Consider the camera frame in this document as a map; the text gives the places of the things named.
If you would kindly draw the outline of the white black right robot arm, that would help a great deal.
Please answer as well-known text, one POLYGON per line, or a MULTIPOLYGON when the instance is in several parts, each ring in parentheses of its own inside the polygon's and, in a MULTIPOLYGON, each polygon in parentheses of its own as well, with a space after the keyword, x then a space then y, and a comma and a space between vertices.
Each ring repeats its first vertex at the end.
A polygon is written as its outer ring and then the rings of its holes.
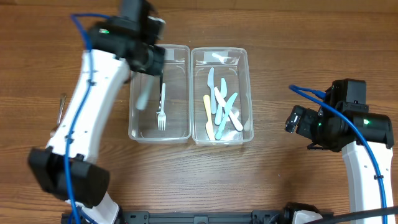
POLYGON ((325 91, 290 85, 296 94, 319 105, 295 105, 285 123, 288 133, 311 141, 309 150, 340 152, 349 183, 348 214, 326 216, 299 206, 289 223, 395 223, 391 166, 395 144, 391 119, 369 112, 364 80, 335 80, 325 91))

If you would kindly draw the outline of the white plastic fork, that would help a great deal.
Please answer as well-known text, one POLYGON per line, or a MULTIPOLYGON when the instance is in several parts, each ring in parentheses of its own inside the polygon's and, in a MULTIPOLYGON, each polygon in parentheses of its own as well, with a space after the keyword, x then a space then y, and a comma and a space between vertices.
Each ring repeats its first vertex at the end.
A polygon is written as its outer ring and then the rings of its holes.
POLYGON ((161 99, 160 99, 160 111, 157 117, 157 124, 158 124, 158 129, 160 131, 165 131, 165 127, 166 127, 166 114, 164 111, 164 107, 165 107, 165 90, 166 90, 166 84, 163 83, 162 84, 162 91, 161 91, 161 99))

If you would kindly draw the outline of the pale blue plastic fork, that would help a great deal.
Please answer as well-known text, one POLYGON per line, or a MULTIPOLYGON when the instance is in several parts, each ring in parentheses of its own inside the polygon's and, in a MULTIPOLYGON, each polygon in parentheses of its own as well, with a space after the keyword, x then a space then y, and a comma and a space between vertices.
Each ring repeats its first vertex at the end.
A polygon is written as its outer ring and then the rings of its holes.
POLYGON ((141 92, 136 102, 136 108, 140 111, 145 110, 154 85, 155 77, 143 74, 141 77, 141 92))

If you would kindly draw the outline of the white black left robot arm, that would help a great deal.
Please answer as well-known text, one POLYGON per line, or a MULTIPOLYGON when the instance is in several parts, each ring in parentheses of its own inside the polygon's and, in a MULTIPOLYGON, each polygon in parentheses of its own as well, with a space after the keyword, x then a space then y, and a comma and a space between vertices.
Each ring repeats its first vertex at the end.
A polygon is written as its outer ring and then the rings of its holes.
POLYGON ((124 223, 108 194, 110 174, 96 163, 100 139, 114 101, 132 73, 161 76, 165 50, 156 42, 165 21, 145 0, 123 1, 116 16, 95 14, 89 29, 71 19, 85 49, 80 76, 65 116, 44 149, 33 148, 29 167, 44 192, 67 202, 63 223, 124 223))

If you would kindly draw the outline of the black handled metal fork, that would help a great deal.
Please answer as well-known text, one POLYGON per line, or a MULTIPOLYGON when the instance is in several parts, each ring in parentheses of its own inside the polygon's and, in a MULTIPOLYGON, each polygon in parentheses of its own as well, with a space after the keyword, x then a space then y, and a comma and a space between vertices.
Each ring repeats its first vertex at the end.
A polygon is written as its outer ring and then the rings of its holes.
POLYGON ((163 85, 163 72, 162 74, 159 76, 159 108, 156 111, 156 114, 158 115, 161 111, 161 106, 162 106, 162 85, 163 85))

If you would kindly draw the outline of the yellow plastic knife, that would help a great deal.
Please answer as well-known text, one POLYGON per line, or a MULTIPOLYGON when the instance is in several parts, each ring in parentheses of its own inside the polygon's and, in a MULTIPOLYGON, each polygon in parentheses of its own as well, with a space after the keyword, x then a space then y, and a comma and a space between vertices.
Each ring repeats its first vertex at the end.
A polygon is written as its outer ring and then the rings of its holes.
POLYGON ((209 95, 203 96, 203 103, 205 106, 205 112, 206 112, 206 117, 207 117, 207 122, 205 124, 206 132, 207 132, 209 140, 214 141, 215 134, 214 134, 214 130, 213 130, 213 122, 212 122, 212 116, 211 116, 211 100, 210 100, 209 95))

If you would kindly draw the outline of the teal plastic knife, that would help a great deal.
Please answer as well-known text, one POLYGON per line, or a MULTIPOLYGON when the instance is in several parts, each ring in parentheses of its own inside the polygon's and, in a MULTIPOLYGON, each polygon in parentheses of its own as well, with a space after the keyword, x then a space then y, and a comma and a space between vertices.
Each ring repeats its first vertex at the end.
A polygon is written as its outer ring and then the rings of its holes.
POLYGON ((236 92, 233 93, 230 96, 230 98, 228 99, 228 101, 226 102, 226 106, 224 107, 225 115, 224 115, 223 119, 221 120, 221 123, 220 123, 220 125, 218 127, 218 130, 217 130, 216 134, 215 134, 215 139, 216 140, 220 140, 222 135, 223 135, 223 131, 224 131, 224 128, 226 126, 226 122, 228 120, 228 113, 231 111, 232 106, 233 106, 234 101, 237 98, 237 96, 238 96, 238 94, 236 92))

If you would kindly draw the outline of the light blue plastic knife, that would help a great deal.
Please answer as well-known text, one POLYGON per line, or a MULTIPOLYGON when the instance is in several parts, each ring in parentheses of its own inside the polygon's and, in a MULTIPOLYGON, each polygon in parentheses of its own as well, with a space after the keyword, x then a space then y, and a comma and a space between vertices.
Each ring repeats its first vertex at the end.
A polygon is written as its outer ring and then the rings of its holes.
POLYGON ((210 89, 210 103, 211 103, 211 114, 216 114, 217 109, 216 109, 216 99, 215 99, 215 93, 214 93, 214 72, 215 69, 213 67, 210 68, 210 71, 208 73, 208 78, 207 78, 207 85, 210 89))

